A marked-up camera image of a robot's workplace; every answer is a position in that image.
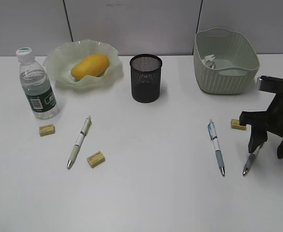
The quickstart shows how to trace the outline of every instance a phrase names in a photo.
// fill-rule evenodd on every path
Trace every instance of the bottle label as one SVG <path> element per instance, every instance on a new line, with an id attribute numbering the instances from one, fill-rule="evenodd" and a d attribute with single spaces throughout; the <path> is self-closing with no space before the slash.
<path id="1" fill-rule="evenodd" d="M 34 112 L 46 112 L 48 110 L 51 110 L 56 105 L 56 99 L 53 93 L 53 89 L 51 87 L 43 94 L 37 96 L 31 96 L 26 94 L 26 97 Z"/>

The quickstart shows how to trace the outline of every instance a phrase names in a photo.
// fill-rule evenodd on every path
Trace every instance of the light green basket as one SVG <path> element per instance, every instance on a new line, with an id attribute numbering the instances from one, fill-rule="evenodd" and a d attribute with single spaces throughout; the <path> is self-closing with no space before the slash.
<path id="1" fill-rule="evenodd" d="M 215 55 L 215 69 L 202 63 Z M 259 69 L 259 61 L 249 41 L 240 33 L 212 28 L 195 35 L 194 70 L 201 90 L 211 94 L 240 94 Z"/>

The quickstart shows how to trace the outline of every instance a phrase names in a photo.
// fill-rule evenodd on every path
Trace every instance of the eraser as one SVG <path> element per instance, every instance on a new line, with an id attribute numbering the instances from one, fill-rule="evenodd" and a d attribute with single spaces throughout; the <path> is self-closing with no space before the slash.
<path id="1" fill-rule="evenodd" d="M 92 156 L 89 156 L 87 158 L 88 163 L 90 164 L 91 168 L 94 168 L 98 164 L 102 163 L 105 161 L 105 157 L 103 156 L 101 151 L 98 151 Z"/>
<path id="2" fill-rule="evenodd" d="M 55 131 L 55 126 L 53 124 L 50 125 L 45 125 L 40 127 L 40 136 L 45 136 L 48 134 L 54 134 Z"/>
<path id="3" fill-rule="evenodd" d="M 234 129 L 239 129 L 239 130 L 247 130 L 247 126 L 241 126 L 239 124 L 239 120 L 238 119 L 232 119 L 231 122 L 230 122 L 230 126 L 231 128 L 234 128 Z"/>

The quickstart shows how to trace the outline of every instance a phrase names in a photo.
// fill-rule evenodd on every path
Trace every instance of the mango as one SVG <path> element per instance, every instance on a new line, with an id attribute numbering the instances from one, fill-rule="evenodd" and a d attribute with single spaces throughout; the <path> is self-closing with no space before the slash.
<path id="1" fill-rule="evenodd" d="M 71 75 L 81 80 L 86 75 L 99 76 L 109 66 L 108 57 L 104 54 L 92 54 L 84 58 L 71 70 Z"/>

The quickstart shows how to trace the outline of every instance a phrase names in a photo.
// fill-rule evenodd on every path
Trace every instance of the water bottle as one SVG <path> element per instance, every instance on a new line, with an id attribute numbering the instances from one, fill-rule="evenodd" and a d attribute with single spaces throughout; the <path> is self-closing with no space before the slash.
<path id="1" fill-rule="evenodd" d="M 35 61 L 31 48 L 24 47 L 16 51 L 20 62 L 19 79 L 34 115 L 40 119 L 55 116 L 57 102 L 44 68 Z"/>

